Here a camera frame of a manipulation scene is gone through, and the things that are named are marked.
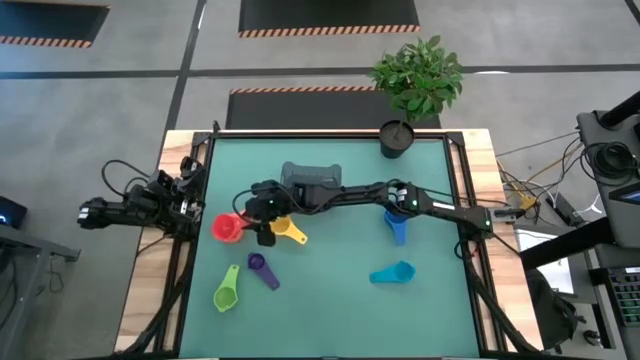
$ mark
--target purple measuring cup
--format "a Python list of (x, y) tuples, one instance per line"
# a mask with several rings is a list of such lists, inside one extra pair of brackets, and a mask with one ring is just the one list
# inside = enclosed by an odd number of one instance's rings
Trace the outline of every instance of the purple measuring cup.
[(249, 269), (253, 270), (253, 272), (258, 275), (271, 290), (276, 290), (280, 287), (280, 282), (273, 274), (269, 265), (267, 264), (267, 260), (265, 260), (264, 256), (258, 253), (250, 253), (248, 259)]

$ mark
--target potted plant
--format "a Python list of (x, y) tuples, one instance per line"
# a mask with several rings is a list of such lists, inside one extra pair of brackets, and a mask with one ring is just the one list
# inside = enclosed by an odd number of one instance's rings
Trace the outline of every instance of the potted plant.
[(439, 43), (436, 35), (427, 42), (418, 39), (418, 44), (405, 44), (395, 56), (385, 54), (369, 74), (376, 89), (391, 96), (391, 106), (404, 112), (404, 118), (380, 128), (382, 154), (390, 159), (400, 157), (413, 144), (411, 123), (437, 116), (445, 103), (451, 107), (462, 93), (458, 56), (447, 54)]

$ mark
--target wooden table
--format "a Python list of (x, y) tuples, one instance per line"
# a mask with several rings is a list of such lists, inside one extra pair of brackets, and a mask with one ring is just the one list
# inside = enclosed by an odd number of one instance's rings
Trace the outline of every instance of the wooden table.
[[(459, 131), (464, 134), (465, 148), (476, 197), (505, 201), (502, 181), (488, 130), (416, 130), (416, 132), (448, 131)], [(179, 176), (180, 161), (184, 156), (189, 155), (194, 132), (174, 130), (167, 133), (160, 157), (160, 169), (165, 170), (171, 176)], [(464, 196), (466, 192), (462, 176), (460, 176), (461, 167), (457, 156), (454, 157), (454, 167), (457, 174), (458, 190), (461, 196)], [(479, 204), (487, 207), (496, 206), (495, 203), (483, 203), (481, 201)], [(497, 223), (494, 224), (494, 232), (511, 246), (517, 248), (513, 226)], [(143, 247), (161, 236), (162, 234), (158, 230), (145, 229), (139, 246)], [(116, 351), (124, 350), (131, 345), (160, 307), (172, 241), (172, 239), (167, 239), (160, 242), (145, 251), (136, 260), (116, 341)], [(527, 341), (536, 348), (541, 349), (542, 341), (538, 331), (538, 324), (519, 258), (496, 240), (486, 241), (486, 247), (500, 306)], [(181, 251), (181, 255), (186, 256), (186, 253), (187, 251)], [(184, 259), (181, 260), (179, 269), (184, 266)], [(480, 272), (481, 269), (479, 268), (477, 257), (475, 263), (476, 269)], [(174, 306), (169, 317), (165, 349), (172, 349), (173, 346), (171, 341), (175, 333), (177, 309), (178, 304)], [(495, 350), (497, 345), (493, 335), (491, 315), (484, 304), (481, 305), (481, 312), (488, 349)], [(511, 344), (508, 344), (508, 346), (513, 351), (513, 346)]]

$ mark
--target blue cup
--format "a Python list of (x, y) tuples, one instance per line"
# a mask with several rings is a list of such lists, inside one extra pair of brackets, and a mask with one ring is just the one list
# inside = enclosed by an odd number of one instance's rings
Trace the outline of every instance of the blue cup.
[(405, 261), (389, 266), (388, 268), (369, 274), (369, 281), (372, 283), (400, 283), (404, 284), (416, 274), (416, 268)]
[(407, 220), (409, 220), (409, 218), (404, 215), (394, 215), (389, 212), (389, 210), (384, 212), (384, 221), (391, 227), (391, 231), (393, 231), (393, 241), (398, 246), (407, 243)]

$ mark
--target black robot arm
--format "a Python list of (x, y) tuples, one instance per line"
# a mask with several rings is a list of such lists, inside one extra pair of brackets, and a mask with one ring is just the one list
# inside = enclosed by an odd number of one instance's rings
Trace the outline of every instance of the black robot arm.
[(162, 170), (154, 172), (147, 185), (134, 185), (122, 201), (93, 198), (80, 205), (78, 224), (83, 229), (103, 229), (109, 225), (153, 226), (166, 235), (184, 240), (198, 235), (202, 211), (205, 168), (185, 157), (181, 177), (172, 178)]
[(381, 205), (393, 214), (408, 218), (429, 215), (453, 221), (461, 225), (468, 238), (488, 238), (493, 233), (491, 215), (486, 208), (463, 208), (436, 201), (424, 189), (399, 180), (339, 188), (313, 184), (285, 188), (268, 180), (254, 184), (251, 193), (254, 197), (246, 202), (243, 217), (250, 222), (248, 228), (258, 233), (258, 243), (265, 246), (275, 244), (269, 222), (278, 217), (292, 213), (314, 215), (338, 206), (362, 204)]

